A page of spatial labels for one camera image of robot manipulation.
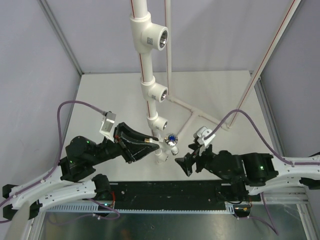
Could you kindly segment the white PVC pipe frame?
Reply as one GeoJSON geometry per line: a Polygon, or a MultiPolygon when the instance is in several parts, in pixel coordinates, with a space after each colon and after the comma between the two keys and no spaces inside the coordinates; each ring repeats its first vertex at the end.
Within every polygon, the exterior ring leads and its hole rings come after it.
{"type": "Polygon", "coordinates": [[[166,0],[166,70],[140,56],[141,81],[159,80],[189,121],[218,123],[242,109],[297,10],[298,0],[166,0]]]}

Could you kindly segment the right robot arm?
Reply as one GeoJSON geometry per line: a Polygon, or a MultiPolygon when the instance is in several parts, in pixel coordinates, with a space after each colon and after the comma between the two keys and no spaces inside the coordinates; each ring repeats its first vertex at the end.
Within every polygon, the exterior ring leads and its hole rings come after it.
{"type": "Polygon", "coordinates": [[[285,187],[320,188],[320,155],[309,157],[279,157],[270,153],[232,154],[227,150],[214,153],[209,146],[200,152],[200,145],[193,143],[193,150],[175,159],[187,176],[207,170],[231,186],[232,197],[238,201],[248,195],[285,187]]]}

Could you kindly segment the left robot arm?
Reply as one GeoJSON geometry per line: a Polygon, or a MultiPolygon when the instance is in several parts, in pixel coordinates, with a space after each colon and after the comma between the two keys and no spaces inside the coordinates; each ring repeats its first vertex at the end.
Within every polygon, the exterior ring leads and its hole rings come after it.
{"type": "Polygon", "coordinates": [[[96,171],[94,167],[117,157],[131,164],[161,147],[158,137],[137,132],[124,122],[113,132],[101,129],[100,133],[101,143],[84,136],[73,138],[65,147],[66,156],[36,179],[23,185],[4,185],[5,200],[0,204],[4,221],[11,221],[25,203],[29,203],[28,218],[33,219],[59,203],[80,199],[107,201],[114,195],[106,175],[99,173],[85,180],[96,171]]]}

